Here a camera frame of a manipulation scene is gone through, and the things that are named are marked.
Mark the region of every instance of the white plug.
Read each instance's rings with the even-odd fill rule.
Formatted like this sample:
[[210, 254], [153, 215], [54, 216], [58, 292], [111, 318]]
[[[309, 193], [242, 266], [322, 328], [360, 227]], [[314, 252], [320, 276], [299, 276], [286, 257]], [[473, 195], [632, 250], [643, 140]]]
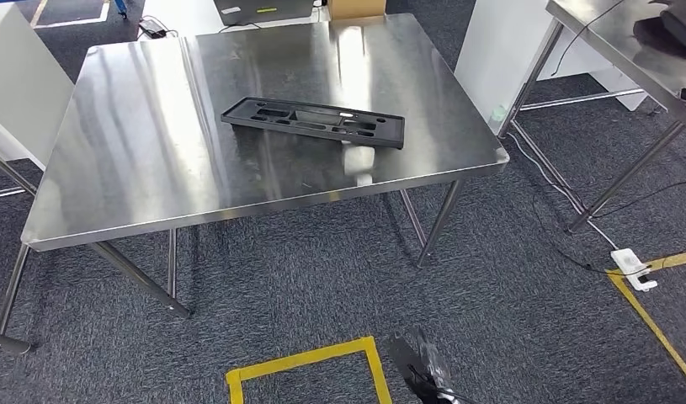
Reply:
[[635, 290], [647, 292], [657, 286], [657, 282], [654, 280], [641, 282], [638, 279], [641, 276], [649, 274], [651, 269], [648, 265], [642, 263], [631, 249], [624, 248], [622, 250], [615, 250], [610, 253], [610, 257], [618, 264], [620, 271], [623, 272]]

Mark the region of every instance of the metal frame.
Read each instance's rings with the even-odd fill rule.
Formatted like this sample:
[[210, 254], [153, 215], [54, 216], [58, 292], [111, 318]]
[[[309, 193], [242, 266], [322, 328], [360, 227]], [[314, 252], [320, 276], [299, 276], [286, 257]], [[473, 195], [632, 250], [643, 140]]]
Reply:
[[[27, 192], [35, 197], [37, 187], [25, 179], [20, 173], [10, 167], [3, 159], [0, 158], [0, 169], [8, 175], [20, 188], [4, 189], [0, 191], [0, 197], [8, 194], [19, 194]], [[139, 286], [141, 286], [147, 293], [155, 299], [161, 301], [169, 310], [172, 310], [176, 315], [181, 317], [189, 317], [189, 310], [182, 306], [176, 300], [176, 282], [177, 282], [177, 231], [176, 229], [169, 232], [169, 263], [168, 263], [168, 292], [165, 292], [154, 281], [146, 276], [141, 269], [137, 268], [127, 257], [122, 255], [108, 242], [96, 242], [89, 246], [97, 253], [102, 255], [105, 259], [110, 261], [123, 274], [130, 277]], [[11, 273], [10, 281], [6, 294], [3, 297], [3, 304], [0, 310], [0, 348], [5, 349], [11, 353], [25, 354], [33, 349], [31, 343], [21, 341], [15, 338], [6, 337], [5, 333], [8, 329], [8, 321], [10, 320], [13, 304], [18, 295], [18, 288], [20, 280], [23, 277], [23, 268], [28, 260], [30, 247], [25, 244], [20, 245], [18, 257], [15, 260], [15, 267]]]
[[22, 188], [8, 188], [8, 189], [1, 189], [0, 190], [0, 198], [3, 196], [9, 196], [9, 195], [15, 195], [15, 194], [22, 194], [25, 192], [25, 189]]
[[414, 227], [414, 231], [417, 234], [417, 239], [419, 240], [419, 243], [422, 245], [422, 252], [419, 254], [419, 258], [417, 259], [418, 268], [421, 268], [424, 265], [426, 265], [427, 260], [429, 259], [429, 257], [432, 256], [432, 250], [434, 248], [434, 245], [437, 244], [437, 240], [439, 239], [439, 236], [442, 234], [442, 229], [444, 229], [444, 226], [449, 221], [449, 216], [451, 215], [452, 210], [456, 205], [456, 201], [459, 199], [460, 188], [460, 180], [454, 181], [449, 186], [449, 190], [447, 191], [447, 195], [444, 197], [442, 207], [439, 208], [437, 219], [434, 221], [434, 226], [432, 226], [432, 231], [429, 233], [429, 237], [427, 237], [424, 234], [424, 229], [422, 228], [422, 224], [419, 222], [419, 219], [417, 218], [417, 213], [415, 213], [414, 211], [414, 207], [412, 206], [412, 201], [410, 200], [409, 195], [407, 194], [407, 190], [400, 189], [400, 195], [402, 196], [402, 202], [405, 205], [405, 210], [407, 211], [407, 215], [412, 221], [412, 226]]
[[[543, 45], [541, 54], [538, 60], [536, 61], [534, 68], [531, 70], [529, 79], [522, 86], [521, 92], [518, 94], [518, 97], [514, 100], [513, 105], [509, 110], [508, 116], [503, 121], [501, 130], [499, 131], [499, 136], [503, 136], [508, 130], [508, 127], [512, 126], [518, 132], [521, 138], [524, 139], [524, 142], [526, 142], [531, 151], [538, 157], [539, 163], [544, 166], [544, 168], [550, 173], [553, 179], [555, 179], [555, 181], [557, 181], [557, 183], [559, 183], [561, 186], [570, 188], [568, 182], [566, 182], [566, 180], [561, 176], [556, 167], [553, 166], [550, 160], [535, 144], [529, 133], [526, 130], [524, 130], [524, 128], [522, 128], [521, 125], [518, 123], [518, 121], [516, 120], [516, 115], [518, 114], [518, 112], [527, 111], [531, 109], [549, 108], [557, 105], [576, 104], [585, 101], [592, 101], [595, 99], [613, 98], [623, 95], [642, 93], [644, 92], [644, 90], [642, 90], [641, 88], [637, 88], [632, 90], [623, 90], [619, 92], [593, 94], [583, 97], [566, 98], [562, 100], [524, 105], [524, 102], [529, 97], [531, 88], [533, 88], [536, 80], [539, 77], [541, 70], [543, 69], [546, 61], [548, 60], [550, 53], [553, 51], [553, 48], [556, 45], [556, 42], [558, 41], [558, 38], [561, 36], [562, 30], [563, 25], [561, 24], [561, 22], [557, 19], [554, 19], [553, 25], [550, 28], [550, 33], [545, 39], [545, 43]], [[620, 187], [625, 185], [625, 183], [627, 183], [631, 178], [633, 178], [638, 171], [640, 171], [655, 155], [657, 155], [657, 153], [661, 152], [662, 149], [665, 148], [665, 146], [667, 146], [675, 137], [682, 133], [684, 128], [685, 125], [680, 123], [679, 121], [671, 124], [660, 135], [657, 141], [651, 147], [645, 150], [642, 156], [635, 160], [633, 164], [627, 170], [625, 170], [625, 172], [622, 175], [617, 177], [613, 184], [610, 185], [610, 187], [606, 189], [605, 192], [603, 192], [601, 196], [599, 196], [590, 205], [590, 207], [586, 208], [583, 205], [582, 201], [573, 192], [570, 192], [569, 196], [572, 199], [573, 204], [582, 213], [576, 216], [576, 219], [569, 225], [567, 230], [569, 232], [577, 230], [580, 226], [582, 226], [589, 219], [591, 219], [593, 215], [598, 213], [598, 211], [603, 208], [603, 206], [608, 202], [608, 200], [618, 192], [618, 189], [620, 189]]]

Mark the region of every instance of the wire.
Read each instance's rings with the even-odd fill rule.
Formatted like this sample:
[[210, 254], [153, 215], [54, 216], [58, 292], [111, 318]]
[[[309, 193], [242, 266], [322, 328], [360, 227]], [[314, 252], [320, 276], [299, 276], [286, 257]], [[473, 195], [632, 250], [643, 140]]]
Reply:
[[676, 253], [674, 252], [674, 253], [672, 253], [672, 254], [666, 256], [666, 257], [662, 260], [662, 262], [660, 263], [660, 268], [654, 268], [654, 267], [652, 267], [652, 265], [650, 266], [650, 268], [652, 268], [653, 271], [657, 271], [657, 270], [659, 270], [659, 269], [665, 268], [665, 261], [667, 261], [668, 258], [670, 258], [670, 257], [673, 256], [673, 255], [684, 254], [684, 253], [686, 253], [686, 248], [683, 249], [682, 251], [678, 251], [678, 252], [676, 252]]
[[575, 191], [575, 190], [573, 190], [573, 189], [571, 189], [571, 188], [569, 188], [569, 187], [567, 187], [567, 186], [565, 186], [565, 185], [563, 185], [563, 184], [561, 184], [561, 183], [554, 183], [553, 181], [551, 181], [550, 178], [548, 178], [548, 176], [545, 174], [545, 170], [541, 167], [541, 165], [540, 165], [537, 161], [535, 161], [535, 160], [534, 160], [534, 159], [533, 159], [533, 158], [523, 149], [523, 147], [521, 147], [521, 143], [518, 142], [518, 139], [516, 138], [516, 136], [514, 136], [513, 133], [511, 133], [511, 132], [508, 132], [507, 135], [511, 136], [511, 138], [513, 139], [513, 141], [516, 143], [516, 147], [518, 148], [518, 150], [519, 150], [519, 151], [520, 151], [520, 152], [521, 152], [530, 162], [532, 162], [533, 164], [535, 164], [535, 166], [536, 166], [536, 167], [539, 169], [539, 171], [541, 172], [541, 175], [543, 176], [543, 178], [545, 178], [545, 181], [546, 181], [550, 186], [552, 186], [553, 188], [555, 188], [558, 192], [560, 192], [561, 194], [563, 194], [564, 196], [566, 196], [566, 198], [568, 198], [568, 200], [571, 201], [571, 205], [573, 205], [573, 209], [576, 210], [576, 212], [577, 212], [578, 214], [581, 213], [581, 211], [580, 211], [581, 208], [583, 208], [584, 210], [586, 209], [586, 207], [585, 207], [584, 205], [581, 205], [580, 207], [577, 206], [577, 205], [576, 205], [576, 202], [573, 201], [573, 199], [569, 196], [569, 194], [567, 194], [566, 191], [562, 190], [560, 187], [562, 187], [562, 188], [564, 188], [564, 189], [567, 189], [569, 192], [573, 192], [573, 193], [574, 193], [574, 196], [575, 196], [578, 200], [580, 200], [580, 198], [578, 198], [578, 195], [576, 194], [576, 191]]
[[638, 203], [638, 202], [641, 202], [641, 201], [643, 201], [643, 200], [645, 200], [645, 199], [651, 198], [652, 196], [655, 196], [655, 195], [657, 195], [657, 194], [660, 194], [662, 191], [665, 191], [665, 190], [670, 189], [670, 188], [678, 187], [678, 186], [680, 186], [680, 185], [686, 185], [686, 181], [682, 181], [682, 182], [679, 182], [679, 183], [673, 183], [673, 184], [671, 184], [671, 185], [668, 185], [667, 187], [660, 188], [660, 189], [658, 189], [657, 191], [655, 191], [655, 192], [653, 192], [653, 193], [651, 193], [651, 194], [647, 194], [647, 195], [645, 195], [645, 196], [643, 196], [643, 197], [640, 197], [640, 198], [638, 198], [638, 199], [636, 199], [636, 200], [630, 202], [630, 203], [627, 204], [627, 205], [622, 205], [622, 206], [620, 206], [620, 207], [618, 207], [618, 208], [615, 208], [615, 209], [613, 209], [613, 210], [611, 210], [611, 211], [609, 211], [609, 212], [605, 212], [605, 213], [603, 213], [602, 215], [594, 215], [593, 217], [596, 218], [596, 219], [599, 219], [599, 218], [605, 217], [605, 216], [607, 216], [607, 215], [612, 215], [612, 214], [615, 213], [615, 212], [618, 212], [618, 211], [623, 210], [623, 209], [625, 209], [625, 208], [629, 208], [629, 207], [631, 207], [632, 205], [634, 205], [634, 204], [636, 204], [636, 203]]
[[229, 29], [229, 28], [231, 28], [231, 27], [245, 27], [245, 26], [247, 26], [247, 25], [253, 25], [253, 26], [256, 27], [256, 28], [261, 29], [261, 26], [258, 25], [258, 24], [256, 24], [256, 23], [246, 23], [246, 24], [239, 24], [239, 23], [236, 23], [236, 24], [227, 25], [226, 27], [220, 29], [219, 32], [218, 32], [218, 34], [220, 34], [220, 33], [224, 32], [224, 31], [226, 31], [227, 29]]
[[[577, 206], [577, 205], [576, 205], [576, 202], [573, 201], [573, 198], [571, 198], [571, 196], [570, 196], [570, 195], [571, 195], [571, 194], [570, 194], [571, 192], [575, 193], [575, 191], [574, 191], [573, 189], [571, 189], [571, 188], [569, 188], [569, 187], [567, 187], [567, 186], [565, 186], [565, 185], [563, 185], [563, 184], [560, 184], [560, 183], [554, 183], [553, 181], [550, 180], [550, 178], [548, 178], [548, 176], [547, 176], [546, 173], [545, 173], [545, 170], [541, 167], [541, 165], [539, 164], [539, 162], [535, 161], [535, 160], [534, 160], [534, 159], [533, 159], [533, 158], [523, 149], [523, 147], [521, 147], [521, 144], [518, 142], [518, 139], [516, 138], [516, 136], [513, 135], [513, 133], [508, 132], [507, 135], [511, 136], [511, 138], [512, 138], [513, 141], [514, 141], [514, 143], [516, 143], [516, 147], [518, 147], [518, 150], [519, 150], [527, 159], [529, 159], [529, 161], [531, 161], [531, 162], [539, 169], [539, 171], [541, 172], [541, 175], [543, 176], [543, 178], [545, 179], [545, 181], [546, 181], [551, 187], [555, 188], [558, 192], [560, 192], [563, 196], [565, 196], [566, 199], [568, 199], [569, 202], [571, 202], [571, 205], [573, 206], [573, 209], [574, 209], [579, 215], [582, 213], [581, 209], [583, 209], [583, 210], [586, 210], [586, 209], [587, 209], [584, 205], [581, 205], [580, 207]], [[586, 221], [586, 222], [587, 222], [587, 223], [588, 223], [588, 224], [589, 224], [589, 225], [590, 225], [590, 226], [591, 226], [591, 227], [592, 227], [592, 228], [593, 228], [602, 238], [604, 238], [605, 241], [608, 242], [608, 244], [610, 244], [610, 246], [612, 246], [614, 250], [617, 250], [617, 249], [618, 249], [618, 246], [613, 242], [613, 240], [611, 240], [610, 237], [608, 237], [602, 230], [600, 230], [597, 226], [595, 226], [595, 224], [593, 224], [591, 221]]]
[[630, 276], [630, 275], [639, 274], [640, 272], [645, 271], [645, 270], [647, 269], [647, 268], [643, 268], [643, 269], [640, 269], [640, 270], [635, 271], [635, 272], [630, 273], [630, 274], [613, 274], [613, 273], [610, 273], [610, 272], [607, 272], [607, 271], [601, 271], [601, 270], [599, 270], [599, 269], [595, 269], [595, 268], [593, 268], [593, 266], [592, 266], [591, 264], [589, 264], [589, 263], [581, 263], [581, 262], [579, 262], [578, 260], [576, 260], [575, 258], [573, 258], [573, 257], [571, 257], [570, 255], [566, 254], [566, 253], [563, 252], [554, 242], [551, 241], [551, 240], [552, 240], [552, 236], [551, 236], [551, 234], [548, 232], [548, 229], [546, 229], [545, 226], [543, 225], [543, 222], [541, 221], [541, 218], [540, 218], [540, 215], [539, 215], [539, 211], [538, 211], [538, 209], [536, 208], [536, 196], [537, 196], [537, 194], [534, 194], [533, 200], [532, 200], [532, 202], [531, 202], [531, 204], [532, 204], [532, 206], [533, 206], [533, 208], [534, 208], [534, 214], [535, 214], [535, 216], [536, 216], [536, 221], [539, 222], [539, 226], [540, 226], [541, 230], [543, 230], [543, 232], [545, 233], [545, 235], [546, 235], [546, 241], [548, 242], [548, 244], [549, 244], [551, 247], [553, 247], [553, 249], [556, 250], [556, 252], [557, 252], [559, 255], [561, 255], [563, 258], [565, 258], [566, 260], [570, 261], [571, 263], [576, 264], [576, 266], [578, 266], [579, 268], [585, 269], [585, 270], [587, 270], [587, 271], [589, 271], [589, 272], [597, 272], [597, 273], [599, 273], [599, 274], [605, 274], [605, 275], [610, 275], [610, 276], [627, 277], [627, 276]]
[[[556, 189], [558, 192], [560, 192], [562, 195], [564, 195], [564, 196], [571, 202], [571, 205], [573, 206], [573, 209], [575, 209], [576, 212], [580, 214], [581, 212], [578, 211], [578, 208], [576, 207], [576, 204], [573, 203], [573, 200], [571, 199], [571, 197], [570, 197], [569, 194], [567, 193], [567, 192], [574, 192], [574, 191], [573, 191], [572, 189], [570, 189], [569, 187], [563, 185], [563, 184], [553, 183], [553, 182], [550, 180], [550, 178], [548, 178], [548, 176], [545, 174], [545, 171], [543, 170], [543, 168], [541, 167], [541, 165], [540, 165], [537, 161], [535, 161], [535, 160], [534, 160], [534, 159], [533, 159], [533, 158], [523, 149], [523, 147], [521, 147], [521, 144], [518, 142], [518, 138], [517, 138], [516, 136], [514, 136], [513, 133], [511, 133], [511, 132], [508, 132], [507, 135], [511, 136], [511, 138], [512, 138], [513, 141], [514, 141], [514, 143], [516, 143], [516, 147], [518, 147], [518, 149], [521, 151], [521, 153], [522, 153], [526, 158], [528, 158], [528, 159], [529, 159], [529, 160], [539, 169], [539, 171], [541, 172], [541, 175], [543, 175], [543, 178], [544, 178], [544, 179], [546, 180], [546, 182], [548, 183], [548, 186], [553, 187], [553, 188]], [[553, 249], [556, 250], [556, 252], [557, 252], [559, 255], [561, 255], [563, 258], [565, 258], [566, 260], [570, 261], [571, 263], [576, 264], [579, 268], [585, 269], [585, 270], [587, 270], [587, 271], [589, 271], [589, 272], [597, 272], [597, 273], [599, 273], [599, 274], [607, 274], [607, 275], [613, 275], [613, 276], [623, 276], [623, 277], [626, 277], [626, 276], [629, 276], [629, 275], [638, 274], [638, 273], [640, 273], [640, 272], [646, 270], [646, 268], [643, 268], [643, 269], [638, 270], [638, 271], [635, 271], [635, 272], [633, 272], [633, 273], [631, 273], [631, 274], [612, 274], [612, 273], [609, 273], [609, 272], [606, 272], [606, 271], [601, 271], [601, 270], [598, 270], [598, 269], [594, 269], [593, 266], [592, 266], [591, 264], [589, 264], [589, 263], [581, 263], [581, 262], [579, 262], [578, 260], [576, 260], [575, 258], [573, 258], [573, 257], [571, 257], [570, 255], [568, 255], [568, 254], [566, 254], [565, 252], [563, 252], [554, 242], [551, 241], [553, 238], [552, 238], [551, 234], [549, 234], [549, 232], [548, 232], [548, 230], [545, 228], [545, 226], [543, 225], [543, 222], [541, 221], [541, 218], [540, 218], [540, 215], [539, 215], [539, 211], [538, 211], [538, 209], [536, 208], [536, 196], [537, 196], [537, 194], [534, 193], [534, 194], [533, 194], [533, 199], [532, 199], [532, 201], [531, 201], [531, 204], [532, 204], [533, 209], [534, 209], [534, 214], [535, 214], [535, 216], [536, 216], [536, 220], [539, 222], [539, 226], [541, 227], [541, 229], [543, 230], [543, 232], [544, 232], [545, 235], [546, 235], [546, 238], [547, 238], [546, 241], [547, 241], [547, 242], [549, 243], [549, 245], [550, 245], [551, 247], [553, 247]], [[605, 239], [605, 241], [607, 241], [607, 242], [613, 247], [614, 250], [617, 250], [617, 249], [618, 249], [618, 246], [615, 245], [615, 243], [610, 239], [610, 237], [608, 237], [605, 233], [603, 233], [603, 231], [601, 231], [600, 229], [598, 229], [598, 227], [595, 226], [591, 221], [588, 221], [588, 224], [589, 224], [598, 234], [600, 234], [600, 236], [603, 237], [603, 238]]]
[[586, 29], [588, 29], [588, 27], [590, 26], [590, 24], [592, 24], [592, 23], [598, 21], [598, 20], [599, 20], [601, 17], [603, 17], [605, 14], [610, 13], [610, 11], [611, 11], [613, 8], [618, 7], [623, 1], [624, 1], [624, 0], [619, 0], [616, 4], [613, 4], [613, 6], [611, 6], [611, 7], [608, 8], [607, 10], [605, 10], [604, 13], [602, 13], [602, 14], [600, 14], [598, 17], [592, 19], [588, 24], [583, 25], [583, 28], [582, 28], [580, 31], [578, 31], [578, 33], [576, 34], [576, 36], [574, 36], [573, 39], [571, 40], [571, 43], [568, 44], [568, 46], [566, 46], [566, 49], [565, 49], [565, 50], [563, 51], [563, 53], [561, 54], [561, 59], [558, 60], [558, 65], [556, 66], [556, 70], [553, 71], [553, 72], [551, 73], [551, 75], [550, 75], [551, 77], [554, 77], [554, 76], [558, 73], [558, 70], [561, 69], [561, 62], [563, 62], [563, 58], [566, 57], [566, 53], [568, 52], [569, 49], [571, 49], [571, 45], [573, 45], [573, 42], [575, 42], [575, 41], [578, 39], [578, 37], [581, 36], [581, 34], [583, 33], [583, 31], [585, 31]]

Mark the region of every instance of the white partition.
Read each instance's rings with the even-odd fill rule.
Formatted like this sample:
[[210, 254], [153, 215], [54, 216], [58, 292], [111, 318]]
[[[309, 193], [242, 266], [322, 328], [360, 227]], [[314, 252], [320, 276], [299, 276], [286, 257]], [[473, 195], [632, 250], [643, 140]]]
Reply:
[[[546, 4], [547, 0], [476, 1], [455, 76], [484, 119], [489, 120], [499, 107], [508, 112], [528, 79], [540, 56], [540, 46], [550, 33], [552, 17], [545, 11]], [[570, 30], [563, 30], [539, 80], [590, 72], [609, 91], [637, 88], [580, 38], [552, 77], [561, 53], [574, 36]], [[635, 109], [645, 96], [627, 95], [618, 100], [628, 109]]]
[[18, 8], [0, 4], [0, 157], [45, 169], [72, 88]]

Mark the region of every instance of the black cable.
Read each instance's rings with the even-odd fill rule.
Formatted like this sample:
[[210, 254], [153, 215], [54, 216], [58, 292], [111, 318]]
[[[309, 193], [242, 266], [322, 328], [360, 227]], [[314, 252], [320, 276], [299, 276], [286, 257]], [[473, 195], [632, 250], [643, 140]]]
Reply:
[[543, 222], [541, 221], [541, 217], [540, 217], [540, 215], [539, 215], [539, 211], [536, 209], [536, 196], [537, 196], [537, 193], [534, 193], [533, 199], [532, 199], [532, 201], [531, 201], [531, 205], [532, 205], [532, 207], [533, 207], [533, 209], [534, 209], [534, 214], [536, 215], [536, 220], [539, 222], [539, 226], [540, 226], [541, 230], [543, 230], [543, 232], [544, 232], [545, 235], [546, 235], [546, 242], [548, 242], [548, 244], [549, 244], [551, 247], [553, 247], [553, 249], [556, 250], [556, 252], [557, 252], [559, 255], [561, 255], [563, 258], [565, 258], [565, 259], [568, 260], [569, 262], [574, 263], [574, 264], [575, 264], [576, 266], [578, 266], [579, 268], [585, 269], [585, 270], [587, 270], [587, 271], [589, 271], [589, 272], [597, 272], [597, 273], [599, 273], [599, 274], [605, 274], [605, 275], [611, 275], [611, 276], [622, 276], [622, 277], [627, 277], [627, 276], [630, 276], [630, 275], [639, 274], [640, 272], [642, 272], [642, 271], [644, 271], [644, 270], [647, 269], [647, 268], [643, 268], [643, 269], [640, 269], [640, 270], [638, 270], [638, 271], [635, 271], [635, 272], [633, 272], [633, 273], [631, 273], [631, 274], [613, 274], [613, 273], [610, 273], [610, 272], [606, 272], [606, 271], [601, 271], [601, 270], [598, 270], [598, 269], [594, 269], [593, 266], [592, 266], [591, 264], [589, 264], [589, 263], [581, 263], [581, 262], [579, 262], [578, 260], [576, 260], [575, 258], [573, 258], [573, 257], [571, 257], [570, 255], [566, 254], [565, 252], [563, 252], [563, 251], [562, 251], [562, 250], [552, 241], [552, 240], [553, 240], [553, 237], [551, 236], [551, 234], [549, 234], [548, 229], [546, 229], [545, 226], [543, 225]]
[[665, 190], [670, 189], [670, 188], [678, 187], [678, 186], [680, 186], [680, 185], [686, 185], [686, 181], [682, 181], [682, 182], [679, 182], [679, 183], [673, 183], [673, 184], [671, 184], [671, 185], [668, 185], [667, 187], [660, 188], [660, 189], [658, 189], [657, 191], [655, 191], [655, 192], [653, 192], [653, 193], [651, 193], [651, 194], [647, 194], [647, 195], [645, 195], [645, 196], [643, 196], [643, 197], [641, 197], [641, 198], [638, 198], [638, 199], [636, 199], [636, 200], [630, 202], [630, 203], [627, 204], [627, 205], [622, 205], [622, 206], [620, 206], [620, 207], [618, 207], [618, 208], [615, 208], [615, 209], [613, 209], [613, 210], [611, 210], [611, 211], [609, 211], [609, 212], [605, 212], [605, 213], [603, 213], [602, 215], [594, 215], [593, 218], [598, 219], [598, 218], [601, 218], [601, 217], [605, 217], [605, 216], [607, 216], [607, 215], [612, 215], [613, 213], [615, 213], [615, 212], [617, 212], [617, 211], [623, 210], [623, 209], [625, 209], [625, 208], [629, 208], [629, 207], [631, 207], [632, 205], [634, 205], [634, 204], [636, 204], [636, 203], [638, 203], [638, 202], [641, 202], [641, 201], [643, 201], [643, 200], [645, 200], [645, 199], [648, 199], [648, 198], [650, 198], [650, 197], [652, 197], [652, 196], [655, 196], [655, 195], [657, 195], [657, 194], [660, 194], [662, 191], [665, 191]]
[[684, 254], [684, 253], [686, 253], [686, 248], [683, 249], [682, 251], [678, 251], [678, 252], [676, 252], [676, 253], [673, 252], [672, 254], [666, 256], [666, 257], [662, 260], [662, 262], [660, 263], [660, 268], [654, 268], [652, 265], [650, 266], [650, 268], [652, 268], [653, 271], [657, 271], [657, 270], [659, 270], [659, 269], [665, 268], [665, 261], [667, 261], [668, 258], [670, 258], [670, 257], [672, 257], [672, 256], [674, 256], [674, 255], [679, 255], [679, 254]]
[[575, 41], [578, 39], [578, 37], [581, 36], [581, 34], [583, 33], [583, 31], [585, 31], [585, 30], [590, 26], [590, 24], [592, 24], [592, 23], [598, 21], [598, 20], [599, 20], [601, 17], [603, 17], [605, 14], [610, 13], [610, 10], [612, 10], [613, 8], [618, 7], [623, 1], [624, 1], [624, 0], [619, 0], [616, 4], [613, 4], [612, 7], [608, 8], [607, 10], [605, 10], [604, 13], [602, 13], [602, 14], [600, 14], [598, 17], [592, 19], [591, 22], [589, 22], [588, 24], [583, 25], [583, 28], [582, 28], [580, 31], [578, 31], [578, 33], [576, 34], [576, 36], [574, 36], [573, 39], [571, 40], [571, 43], [568, 44], [568, 46], [566, 46], [566, 49], [565, 49], [565, 50], [563, 51], [563, 53], [561, 54], [561, 59], [558, 60], [558, 65], [556, 66], [556, 70], [555, 70], [554, 72], [551, 73], [551, 75], [550, 75], [551, 77], [554, 77], [554, 76], [558, 73], [558, 70], [561, 69], [561, 62], [563, 61], [563, 58], [566, 57], [566, 53], [568, 52], [569, 49], [571, 49], [571, 45], [573, 45], [573, 42], [575, 42]]
[[236, 23], [236, 24], [227, 25], [226, 27], [220, 29], [219, 32], [218, 32], [218, 34], [220, 34], [220, 33], [224, 32], [224, 31], [226, 31], [227, 29], [229, 29], [229, 28], [231, 28], [231, 27], [245, 27], [245, 26], [247, 26], [247, 25], [253, 25], [253, 26], [256, 27], [256, 28], [261, 29], [261, 26], [258, 25], [258, 24], [256, 24], [256, 23], [246, 23], [246, 24], [239, 24], [239, 23]]

